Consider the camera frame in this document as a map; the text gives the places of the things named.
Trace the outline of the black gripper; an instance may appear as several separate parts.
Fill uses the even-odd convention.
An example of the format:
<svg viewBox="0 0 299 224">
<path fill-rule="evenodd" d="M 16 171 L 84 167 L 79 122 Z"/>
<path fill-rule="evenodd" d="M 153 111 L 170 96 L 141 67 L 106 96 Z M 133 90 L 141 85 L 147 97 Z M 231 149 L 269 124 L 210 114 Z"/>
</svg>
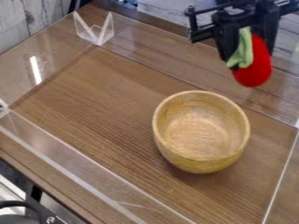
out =
<svg viewBox="0 0 299 224">
<path fill-rule="evenodd" d="M 202 0 L 190 5 L 185 16 L 190 20 L 189 39 L 193 43 L 214 37 L 219 57 L 229 61 L 239 46 L 239 29 L 254 25 L 261 16 L 262 37 L 267 50 L 274 52 L 281 16 L 299 11 L 299 0 Z M 198 16 L 213 13 L 207 24 L 198 24 Z"/>
</svg>

